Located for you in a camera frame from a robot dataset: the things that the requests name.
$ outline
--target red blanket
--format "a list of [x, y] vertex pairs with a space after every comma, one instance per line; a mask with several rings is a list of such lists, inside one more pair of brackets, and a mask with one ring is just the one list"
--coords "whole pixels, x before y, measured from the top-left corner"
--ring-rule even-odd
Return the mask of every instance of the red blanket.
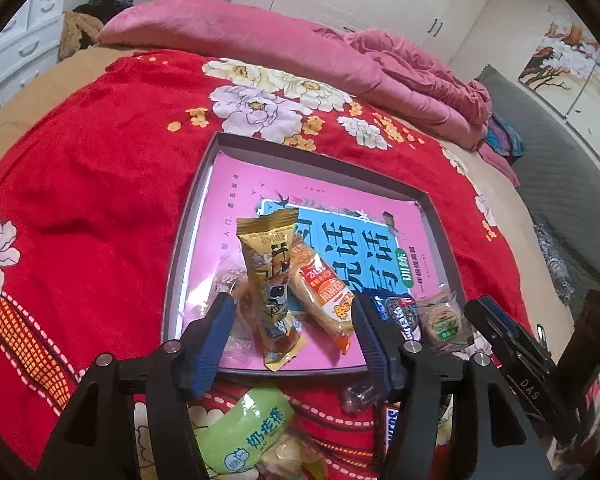
[[[435, 140], [288, 74], [169, 50], [122, 58], [0, 162], [0, 433], [27, 463], [96, 355], [158, 345], [178, 222], [219, 130], [284, 140], [429, 193], [467, 298], [489, 294], [528, 326], [511, 251], [462, 163]], [[337, 388], [320, 381], [283, 389], [333, 475], [374, 476], [369, 413], [342, 416]]]

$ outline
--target pink blanket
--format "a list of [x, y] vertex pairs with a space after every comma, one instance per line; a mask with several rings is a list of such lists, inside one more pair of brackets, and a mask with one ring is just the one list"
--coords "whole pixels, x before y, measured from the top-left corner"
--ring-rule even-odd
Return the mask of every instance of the pink blanket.
[[[132, 7], [107, 23], [99, 41], [229, 57], [320, 80], [468, 150], [486, 134], [486, 124], [479, 121], [488, 106], [479, 104], [485, 97], [488, 103], [484, 89], [450, 84], [438, 64], [425, 75], [430, 56], [422, 51], [415, 56], [406, 42], [343, 40], [315, 23], [219, 0], [159, 0]], [[376, 46], [383, 48], [378, 56], [371, 54]]]

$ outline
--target green label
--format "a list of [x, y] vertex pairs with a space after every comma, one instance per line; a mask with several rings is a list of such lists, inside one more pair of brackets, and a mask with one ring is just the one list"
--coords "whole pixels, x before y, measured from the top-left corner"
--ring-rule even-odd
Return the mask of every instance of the green label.
[[250, 469], [285, 431], [293, 414], [291, 405], [275, 386], [253, 388], [200, 434], [202, 458], [219, 474]]
[[398, 262], [398, 268], [400, 269], [400, 277], [404, 286], [411, 288], [413, 286], [413, 275], [411, 274], [411, 266], [409, 265], [409, 259], [407, 253], [404, 252], [400, 247], [395, 250], [395, 259]]

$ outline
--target gray quilted fabric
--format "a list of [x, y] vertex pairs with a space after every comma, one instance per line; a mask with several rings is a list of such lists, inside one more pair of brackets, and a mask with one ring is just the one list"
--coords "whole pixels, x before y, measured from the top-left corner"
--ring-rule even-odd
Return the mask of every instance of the gray quilted fabric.
[[587, 290], [600, 290], [600, 170], [562, 124], [496, 69], [487, 66], [478, 80], [493, 109], [522, 137], [525, 153], [513, 166], [518, 191], [567, 263], [577, 316]]

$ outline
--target orange grid pattern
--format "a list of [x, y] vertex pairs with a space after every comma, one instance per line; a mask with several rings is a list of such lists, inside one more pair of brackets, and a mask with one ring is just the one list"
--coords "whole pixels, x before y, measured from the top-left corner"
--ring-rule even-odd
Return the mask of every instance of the orange grid pattern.
[[19, 368], [40, 384], [46, 394], [64, 408], [69, 401], [69, 387], [58, 362], [36, 339], [17, 310], [0, 297], [0, 336], [16, 355]]

